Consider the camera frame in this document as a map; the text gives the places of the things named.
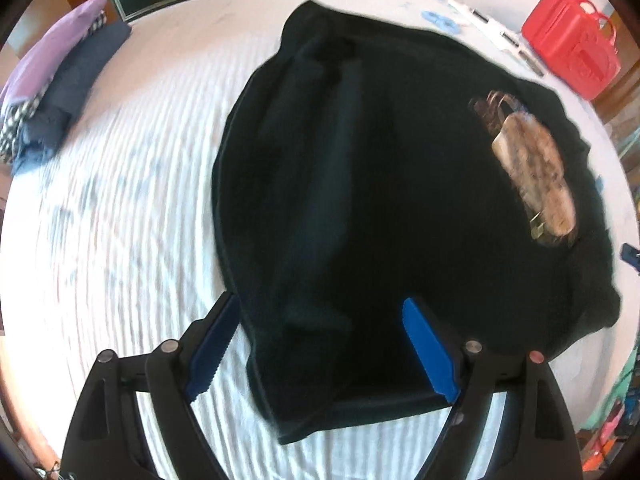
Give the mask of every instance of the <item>blue gripper pad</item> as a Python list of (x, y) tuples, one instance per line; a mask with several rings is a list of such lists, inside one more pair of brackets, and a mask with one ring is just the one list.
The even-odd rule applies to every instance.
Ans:
[(622, 244), (620, 259), (632, 266), (636, 272), (640, 272), (640, 251), (629, 244)]
[(434, 391), (453, 404), (460, 394), (454, 362), (412, 298), (402, 304), (402, 324)]
[(237, 296), (232, 296), (191, 358), (190, 380), (184, 388), (188, 402), (193, 402), (197, 396), (209, 389), (239, 323), (240, 300)]

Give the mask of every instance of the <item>navy blue cloth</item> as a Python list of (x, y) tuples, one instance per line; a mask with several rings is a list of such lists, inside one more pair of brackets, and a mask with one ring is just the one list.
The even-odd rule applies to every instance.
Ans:
[[(495, 90), (553, 135), (571, 244), (531, 237), (469, 107)], [(280, 443), (442, 407), (402, 325), (406, 298), (506, 355), (551, 359), (612, 326), (620, 298), (589, 149), (556, 94), (451, 38), (298, 7), (229, 114), (212, 176), (248, 383)]]
[(36, 168), (56, 155), (82, 113), (96, 78), (130, 32), (127, 23), (112, 23), (78, 43), (66, 56), (36, 113), (18, 130), (14, 175)]

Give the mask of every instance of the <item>textured bedspread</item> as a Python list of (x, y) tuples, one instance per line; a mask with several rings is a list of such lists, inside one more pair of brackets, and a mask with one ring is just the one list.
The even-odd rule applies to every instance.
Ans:
[[(191, 0), (140, 19), (59, 156), (14, 180), (0, 248), (2, 316), (25, 400), (58, 453), (100, 350), (148, 352), (203, 317), (222, 292), (210, 209), (213, 161), (226, 115), (303, 1)], [(422, 10), (451, 12), (438, 0), (319, 1), (421, 28), (434, 28)], [(533, 77), (473, 27), (462, 40)], [(630, 194), (602, 125), (562, 83), (545, 79), (592, 144), (614, 247), (637, 245)], [(623, 298), (617, 325), (553, 363), (576, 423), (607, 393), (633, 346), (638, 277), (616, 263), (615, 279)], [(446, 419), (446, 411), (430, 413), (282, 447), (252, 405), (247, 355), (238, 330), (209, 393), (194, 403), (233, 479), (412, 478)], [(149, 400), (140, 400), (159, 473), (172, 478)], [(486, 468), (503, 400), (494, 399), (472, 478)]]

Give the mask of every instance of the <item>metal screw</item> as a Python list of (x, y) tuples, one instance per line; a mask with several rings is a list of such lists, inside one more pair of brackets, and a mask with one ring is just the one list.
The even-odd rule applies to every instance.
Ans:
[(99, 363), (108, 363), (113, 359), (113, 350), (103, 350), (98, 354)]
[(175, 339), (167, 339), (160, 345), (160, 349), (165, 354), (170, 354), (171, 352), (175, 352), (178, 349), (179, 345), (180, 343), (178, 343)]
[(461, 424), (463, 420), (465, 420), (465, 414), (462, 412), (456, 413), (456, 416), (453, 418), (452, 425), (457, 426)]
[(537, 350), (529, 353), (529, 359), (531, 359), (532, 363), (535, 363), (537, 365), (541, 365), (543, 362), (545, 362), (545, 357), (542, 355), (542, 352), (538, 352)]
[(482, 345), (475, 340), (467, 341), (465, 344), (465, 349), (470, 354), (479, 354), (482, 351)]

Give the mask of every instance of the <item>red plastic basket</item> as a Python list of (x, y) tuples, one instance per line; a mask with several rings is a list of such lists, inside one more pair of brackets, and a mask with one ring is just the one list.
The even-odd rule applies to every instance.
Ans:
[[(610, 38), (602, 33), (600, 20), (609, 23)], [(522, 25), (522, 35), (549, 69), (585, 99), (595, 98), (620, 71), (616, 29), (589, 0), (540, 0)]]

